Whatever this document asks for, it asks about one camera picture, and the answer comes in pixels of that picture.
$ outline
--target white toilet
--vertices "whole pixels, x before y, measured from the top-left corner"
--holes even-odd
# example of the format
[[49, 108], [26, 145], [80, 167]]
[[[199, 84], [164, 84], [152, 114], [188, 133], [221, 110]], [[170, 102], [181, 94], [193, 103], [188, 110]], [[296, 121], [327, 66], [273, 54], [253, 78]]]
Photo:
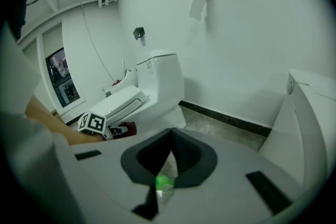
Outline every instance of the white toilet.
[[178, 106], [184, 98], [184, 81], [178, 60], [176, 53], [167, 50], [143, 54], [136, 64], [138, 87], [130, 83], [131, 80], [121, 81], [116, 85], [119, 85], [117, 92], [90, 111], [106, 117], [107, 125], [135, 122], [138, 133], [167, 127], [184, 128], [186, 123]]
[[304, 189], [324, 183], [336, 161], [336, 81], [289, 70], [287, 94], [259, 153]]

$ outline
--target person's arm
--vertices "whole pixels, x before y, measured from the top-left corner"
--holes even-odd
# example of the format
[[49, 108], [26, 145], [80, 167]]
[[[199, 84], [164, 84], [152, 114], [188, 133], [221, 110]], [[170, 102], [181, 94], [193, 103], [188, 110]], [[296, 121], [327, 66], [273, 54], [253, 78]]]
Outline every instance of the person's arm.
[[58, 119], [50, 114], [50, 112], [41, 104], [41, 102], [35, 96], [33, 96], [29, 101], [26, 109], [26, 115], [28, 118], [34, 119], [42, 123], [51, 132], [64, 135], [69, 145], [105, 141], [104, 137], [100, 134], [83, 134], [61, 123]]

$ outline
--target toilet seat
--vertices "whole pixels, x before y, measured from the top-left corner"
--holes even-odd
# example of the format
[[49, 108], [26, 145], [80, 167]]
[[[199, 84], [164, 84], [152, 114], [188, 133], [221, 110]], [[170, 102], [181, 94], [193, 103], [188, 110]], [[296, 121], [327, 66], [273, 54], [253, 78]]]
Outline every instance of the toilet seat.
[[146, 99], [147, 96], [141, 90], [131, 85], [101, 100], [90, 111], [106, 117], [108, 124], [112, 124], [132, 113]]

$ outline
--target window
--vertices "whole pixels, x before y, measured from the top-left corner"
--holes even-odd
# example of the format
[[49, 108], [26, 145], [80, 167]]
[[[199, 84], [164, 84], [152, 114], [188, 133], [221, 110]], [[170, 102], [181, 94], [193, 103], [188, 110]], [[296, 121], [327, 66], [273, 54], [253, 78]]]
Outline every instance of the window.
[[64, 49], [57, 50], [46, 61], [52, 86], [62, 107], [78, 100], [80, 96], [73, 84]]

